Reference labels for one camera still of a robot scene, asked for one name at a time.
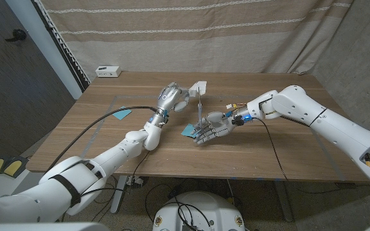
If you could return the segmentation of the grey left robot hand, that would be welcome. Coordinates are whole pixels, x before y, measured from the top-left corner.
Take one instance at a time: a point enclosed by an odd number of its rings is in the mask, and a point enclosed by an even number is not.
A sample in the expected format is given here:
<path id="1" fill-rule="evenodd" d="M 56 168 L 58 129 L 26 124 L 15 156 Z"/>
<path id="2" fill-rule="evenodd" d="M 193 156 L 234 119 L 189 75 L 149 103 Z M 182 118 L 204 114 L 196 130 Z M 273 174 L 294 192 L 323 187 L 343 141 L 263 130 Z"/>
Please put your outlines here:
<path id="1" fill-rule="evenodd" d="M 160 92 L 156 114 L 166 117 L 171 110 L 181 112 L 188 105 L 189 97 L 189 89 L 180 87 L 176 82 L 171 82 Z"/>

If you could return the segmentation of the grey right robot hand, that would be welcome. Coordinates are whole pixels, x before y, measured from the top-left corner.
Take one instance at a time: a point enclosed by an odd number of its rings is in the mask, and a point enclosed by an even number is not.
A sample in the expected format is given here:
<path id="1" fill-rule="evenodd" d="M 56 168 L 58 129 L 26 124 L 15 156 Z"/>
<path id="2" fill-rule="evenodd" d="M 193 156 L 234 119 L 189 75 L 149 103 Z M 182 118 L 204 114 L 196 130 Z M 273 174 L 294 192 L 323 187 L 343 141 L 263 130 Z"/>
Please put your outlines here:
<path id="1" fill-rule="evenodd" d="M 236 125 L 232 124 L 232 118 L 226 117 L 223 112 L 210 112 L 194 124 L 192 134 L 195 134 L 194 142 L 205 143 L 217 137 L 223 137 L 231 133 Z"/>

